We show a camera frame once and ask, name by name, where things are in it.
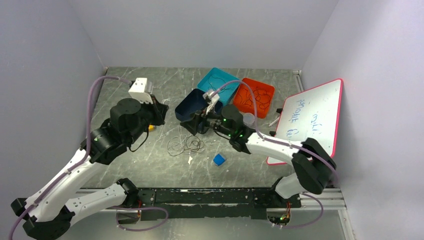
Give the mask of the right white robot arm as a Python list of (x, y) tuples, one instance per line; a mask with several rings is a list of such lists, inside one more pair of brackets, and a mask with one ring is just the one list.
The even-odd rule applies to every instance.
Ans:
[(282, 207), (293, 195), (320, 195), (335, 179), (336, 164), (317, 140), (308, 137), (304, 141), (287, 141), (262, 134), (245, 125), (243, 115), (233, 105), (226, 105), (219, 114), (197, 110), (180, 125), (192, 135), (203, 128), (211, 129), (227, 136), (238, 152), (264, 155), (292, 166), (294, 173), (273, 185), (269, 199), (275, 207)]

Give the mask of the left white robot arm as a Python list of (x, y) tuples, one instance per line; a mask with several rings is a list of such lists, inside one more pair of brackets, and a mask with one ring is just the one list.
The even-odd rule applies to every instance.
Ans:
[(142, 103), (120, 100), (100, 128), (89, 131), (66, 166), (42, 189), (28, 198), (17, 198), (11, 208), (28, 237), (56, 240), (80, 220), (110, 207), (139, 207), (138, 188), (127, 178), (84, 196), (75, 197), (93, 175), (105, 170), (132, 144), (148, 134), (149, 126), (165, 123), (168, 105), (155, 98)]

